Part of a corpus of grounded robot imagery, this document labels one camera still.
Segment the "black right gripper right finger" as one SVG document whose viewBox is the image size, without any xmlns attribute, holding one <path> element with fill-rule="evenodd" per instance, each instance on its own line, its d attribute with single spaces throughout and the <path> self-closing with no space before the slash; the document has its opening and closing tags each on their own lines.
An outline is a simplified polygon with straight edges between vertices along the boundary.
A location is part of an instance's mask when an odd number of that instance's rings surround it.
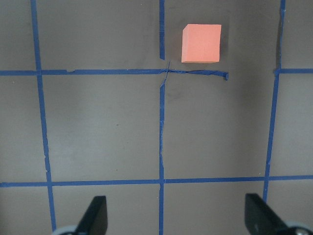
<svg viewBox="0 0 313 235">
<path fill-rule="evenodd" d="M 250 235 L 278 235 L 286 224 L 256 193 L 245 195 L 245 226 Z"/>
</svg>

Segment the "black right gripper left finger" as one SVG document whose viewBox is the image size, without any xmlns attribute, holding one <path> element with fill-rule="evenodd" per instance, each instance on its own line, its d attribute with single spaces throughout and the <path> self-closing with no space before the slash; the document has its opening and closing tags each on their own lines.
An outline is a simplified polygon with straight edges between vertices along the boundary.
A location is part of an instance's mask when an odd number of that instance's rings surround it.
<svg viewBox="0 0 313 235">
<path fill-rule="evenodd" d="M 83 215 L 75 235 L 105 235 L 108 228 L 107 201 L 105 196 L 96 196 Z"/>
</svg>

